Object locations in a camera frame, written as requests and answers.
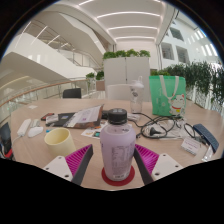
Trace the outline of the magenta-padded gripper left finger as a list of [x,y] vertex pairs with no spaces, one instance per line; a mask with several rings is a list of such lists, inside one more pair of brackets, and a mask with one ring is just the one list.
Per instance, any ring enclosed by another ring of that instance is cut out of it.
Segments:
[[57,156],[44,167],[44,170],[81,185],[92,156],[93,146],[87,145],[68,156]]

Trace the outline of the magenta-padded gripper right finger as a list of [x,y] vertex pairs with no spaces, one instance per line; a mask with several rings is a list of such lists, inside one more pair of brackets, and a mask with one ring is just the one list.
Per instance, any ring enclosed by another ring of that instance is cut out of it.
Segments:
[[157,154],[138,144],[135,145],[134,158],[145,185],[182,169],[168,154]]

